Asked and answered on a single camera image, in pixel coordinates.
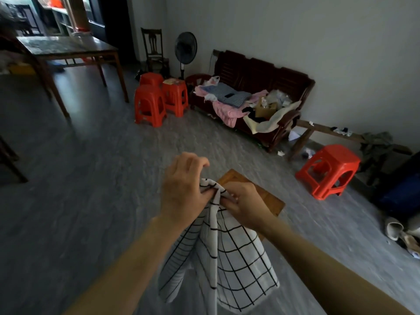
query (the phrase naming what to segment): checkered fabric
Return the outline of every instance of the checkered fabric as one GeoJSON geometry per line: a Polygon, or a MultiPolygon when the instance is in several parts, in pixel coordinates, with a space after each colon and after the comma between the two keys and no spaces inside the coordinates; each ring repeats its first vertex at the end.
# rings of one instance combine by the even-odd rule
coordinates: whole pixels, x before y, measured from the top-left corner
{"type": "Polygon", "coordinates": [[[215,95],[217,100],[223,104],[227,104],[235,108],[239,108],[244,105],[245,101],[251,96],[251,93],[234,90],[232,87],[224,83],[219,83],[215,86],[203,86],[202,89],[207,93],[215,95]]]}
{"type": "Polygon", "coordinates": [[[224,196],[235,201],[218,183],[202,179],[201,191],[217,193],[200,216],[172,246],[160,272],[159,295],[172,302],[185,271],[197,276],[207,315],[217,314],[217,303],[244,314],[279,287],[276,273],[255,231],[249,230],[219,205],[224,196]]]}

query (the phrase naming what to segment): hand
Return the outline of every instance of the hand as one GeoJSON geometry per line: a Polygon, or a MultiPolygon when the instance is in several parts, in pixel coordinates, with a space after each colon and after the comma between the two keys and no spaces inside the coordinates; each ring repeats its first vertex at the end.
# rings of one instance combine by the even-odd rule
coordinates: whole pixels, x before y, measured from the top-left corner
{"type": "Polygon", "coordinates": [[[202,212],[215,189],[200,192],[200,174],[210,166],[205,157],[183,152],[166,168],[160,196],[160,217],[181,233],[202,212]]]}
{"type": "Polygon", "coordinates": [[[267,219],[273,214],[261,199],[255,185],[250,182],[228,182],[223,186],[238,202],[233,203],[227,198],[221,198],[220,204],[243,226],[256,232],[262,232],[267,219]]]}

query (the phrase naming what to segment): wooden sofa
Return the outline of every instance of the wooden sofa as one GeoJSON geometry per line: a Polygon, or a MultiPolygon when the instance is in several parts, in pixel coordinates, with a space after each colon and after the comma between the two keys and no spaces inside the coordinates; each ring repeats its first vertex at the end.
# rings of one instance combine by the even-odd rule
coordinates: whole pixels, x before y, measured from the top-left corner
{"type": "MultiPolygon", "coordinates": [[[[296,125],[296,120],[300,117],[300,110],[315,85],[315,81],[310,79],[307,74],[291,70],[289,68],[276,68],[274,64],[261,61],[255,58],[245,58],[244,55],[225,51],[218,56],[215,65],[215,75],[220,76],[223,82],[236,90],[257,93],[264,89],[271,91],[279,89],[288,94],[296,102],[301,100],[301,104],[296,110],[289,111],[279,122],[278,128],[270,133],[252,134],[243,118],[238,118],[235,129],[239,129],[250,136],[258,139],[271,152],[276,144],[287,134],[286,128],[290,124],[296,125]]],[[[210,79],[208,74],[194,74],[185,79],[187,85],[202,85],[204,81],[210,79]]],[[[196,106],[203,111],[215,116],[212,103],[205,102],[203,97],[198,97],[191,93],[189,104],[194,109],[196,106]]]]}

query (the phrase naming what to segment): fan pole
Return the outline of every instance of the fan pole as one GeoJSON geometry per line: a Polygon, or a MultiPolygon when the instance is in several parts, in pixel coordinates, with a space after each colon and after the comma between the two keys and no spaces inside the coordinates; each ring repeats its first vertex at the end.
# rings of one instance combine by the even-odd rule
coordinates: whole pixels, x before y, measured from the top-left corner
{"type": "Polygon", "coordinates": [[[184,80],[184,64],[181,63],[181,77],[179,79],[184,80]]]}

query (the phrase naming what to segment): marble tabletop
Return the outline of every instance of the marble tabletop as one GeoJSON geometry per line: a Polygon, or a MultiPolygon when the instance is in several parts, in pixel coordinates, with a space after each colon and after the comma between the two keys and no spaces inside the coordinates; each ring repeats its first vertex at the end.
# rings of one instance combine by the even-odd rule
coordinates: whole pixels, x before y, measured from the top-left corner
{"type": "Polygon", "coordinates": [[[18,36],[18,40],[35,56],[118,50],[94,36],[18,36]]]}

